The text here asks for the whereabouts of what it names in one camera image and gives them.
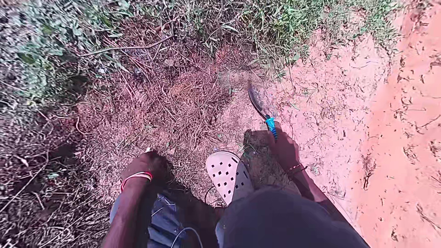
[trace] wrist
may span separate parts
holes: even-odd
[[[308,166],[303,166],[301,163],[296,163],[291,168],[286,170],[285,172],[292,177],[303,175],[304,171],[308,168]]]
[[[124,191],[134,189],[144,189],[147,185],[151,184],[150,180],[144,177],[133,177],[127,180]]]

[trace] dry stick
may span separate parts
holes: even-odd
[[[48,163],[45,163],[45,165],[43,165],[38,171],[37,171],[37,173],[35,173],[35,175],[25,184],[25,186],[23,186],[18,192],[17,192],[17,194],[15,194],[15,196],[13,196],[12,197],[12,199],[10,199],[8,202],[7,202],[7,204],[6,205],[4,205],[3,207],[2,207],[2,209],[0,210],[0,213],[1,212],[3,212],[3,210],[5,210],[6,209],[6,207],[7,206],[9,206],[9,204],[11,204],[11,202],[13,201],[13,200],[15,200],[16,198],[17,198],[17,196],[18,195],[20,195],[20,193],[32,182],[32,180],[34,180],[35,179],[35,177],[46,167],[46,165],[47,165]]]
[[[292,90],[293,90],[293,95],[295,95],[295,88],[294,88],[294,84],[292,83],[292,77],[291,77],[291,68],[288,67],[288,71],[289,71],[289,79],[291,80],[291,85],[292,85]]]
[[[90,56],[90,55],[94,55],[94,54],[98,54],[98,53],[104,53],[104,52],[111,51],[111,50],[123,50],[123,49],[149,49],[149,48],[152,48],[152,47],[154,47],[154,46],[156,46],[156,45],[158,45],[158,44],[160,44],[160,43],[162,43],[162,42],[164,42],[164,41],[170,39],[171,37],[173,37],[173,35],[168,36],[167,38],[162,39],[162,40],[160,40],[160,41],[158,41],[158,42],[156,42],[156,43],[153,43],[153,44],[151,44],[151,45],[148,45],[148,46],[111,47],[111,48],[106,48],[106,49],[99,50],[99,51],[96,51],[96,52],[93,52],[93,53],[87,53],[87,54],[82,54],[82,55],[78,55],[78,56],[79,56],[79,57],[85,57],[85,56]]]

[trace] hand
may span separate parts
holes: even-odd
[[[148,171],[152,173],[152,182],[163,183],[167,175],[167,160],[160,156],[157,152],[151,151],[141,154],[135,158],[121,173],[122,179],[141,171]]]
[[[299,146],[286,132],[282,131],[280,123],[275,121],[274,124],[276,125],[278,139],[276,142],[272,133],[269,132],[269,148],[276,156],[282,169],[288,172],[290,168],[300,164]]]

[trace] finger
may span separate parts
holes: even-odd
[[[278,121],[274,122],[274,126],[276,126],[276,128],[278,128],[278,129],[282,129],[282,126],[280,125],[280,122],[278,122]]]

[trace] cable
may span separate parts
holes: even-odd
[[[173,248],[173,245],[175,245],[176,240],[178,240],[179,235],[181,235],[181,233],[183,233],[183,232],[186,231],[186,230],[192,230],[192,231],[196,234],[196,236],[198,237],[198,241],[199,241],[199,244],[200,244],[201,248],[204,248],[204,247],[202,246],[202,241],[201,241],[201,237],[199,236],[199,233],[196,232],[196,230],[194,230],[194,229],[191,228],[191,227],[186,227],[186,228],[182,229],[182,230],[178,233],[178,235],[176,236],[175,240],[174,240],[173,243],[172,243],[171,248]]]

